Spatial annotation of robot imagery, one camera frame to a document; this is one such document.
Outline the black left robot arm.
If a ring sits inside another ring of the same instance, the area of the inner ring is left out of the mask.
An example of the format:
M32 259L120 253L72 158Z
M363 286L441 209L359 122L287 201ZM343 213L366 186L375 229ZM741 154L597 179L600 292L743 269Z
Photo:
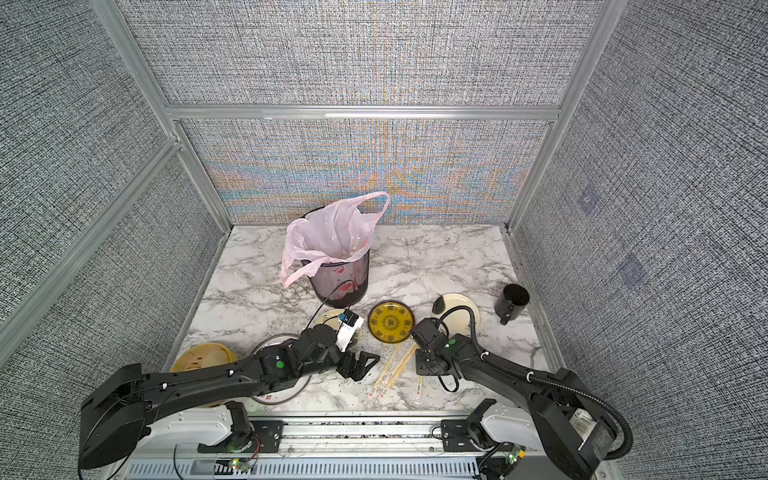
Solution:
M239 398L285 391L329 370L360 381L380 360L365 351L344 352L336 342L336 330L320 324L224 365L177 373L145 373L139 364L126 365L81 405L77 466L92 470L127 458L153 434L155 422L217 402L224 403L230 424L213 446L247 448L255 435Z

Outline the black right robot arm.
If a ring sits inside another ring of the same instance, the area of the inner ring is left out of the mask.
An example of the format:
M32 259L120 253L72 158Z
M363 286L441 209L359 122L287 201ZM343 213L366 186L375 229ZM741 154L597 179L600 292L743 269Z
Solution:
M574 372L526 368L481 347L474 331L447 337L434 319L419 322L411 336L428 376L467 380L522 407L541 449L569 478L589 479L601 462L630 453L634 434L627 420Z

